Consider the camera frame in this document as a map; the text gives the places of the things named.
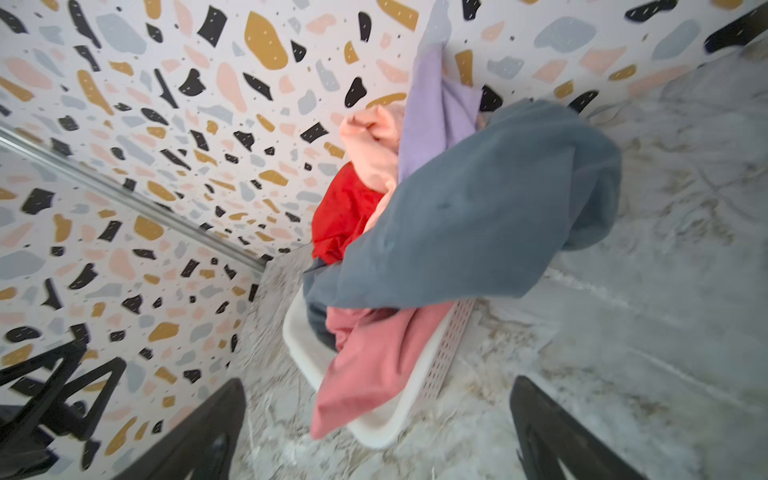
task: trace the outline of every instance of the pink garment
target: pink garment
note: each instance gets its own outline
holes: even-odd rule
[[[416,360],[453,306],[392,309],[328,308],[326,326],[339,355],[317,392],[310,435],[321,439],[395,398]]]
[[[366,187],[384,194],[363,232],[376,225],[397,188],[398,152],[405,115],[403,105],[377,105],[348,116],[339,126],[339,135],[357,176]]]

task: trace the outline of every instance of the clothes pile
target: clothes pile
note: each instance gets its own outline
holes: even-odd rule
[[[315,212],[303,295],[338,352],[317,393],[320,439],[398,395],[456,300],[523,296],[559,250],[613,225],[621,153],[578,113],[546,101],[501,108],[477,131],[482,91],[417,58],[405,107],[339,129],[350,162]]]

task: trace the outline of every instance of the lavender cloth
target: lavender cloth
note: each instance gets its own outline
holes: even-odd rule
[[[482,90],[443,78],[442,45],[417,57],[402,125],[399,182],[475,133],[481,97]]]

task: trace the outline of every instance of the floor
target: floor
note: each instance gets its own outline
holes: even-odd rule
[[[767,46],[590,118],[624,151],[613,232],[523,299],[480,299],[439,398],[388,449],[344,429],[310,440],[313,391],[280,333],[310,248],[270,262],[236,365],[232,478],[525,478],[517,375],[648,478],[764,478]]]

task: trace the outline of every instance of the terrazzo wallpaper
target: terrazzo wallpaper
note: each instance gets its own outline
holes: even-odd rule
[[[0,152],[0,369],[79,339],[70,380],[125,361],[91,439],[55,436],[37,478],[112,478],[226,380],[257,287],[249,269],[54,172]],[[24,405],[50,372],[0,388]],[[81,413],[109,376],[69,398]]]
[[[310,242],[350,111],[406,100],[417,51],[482,108],[589,115],[745,45],[762,0],[0,0],[0,112],[268,260]]]

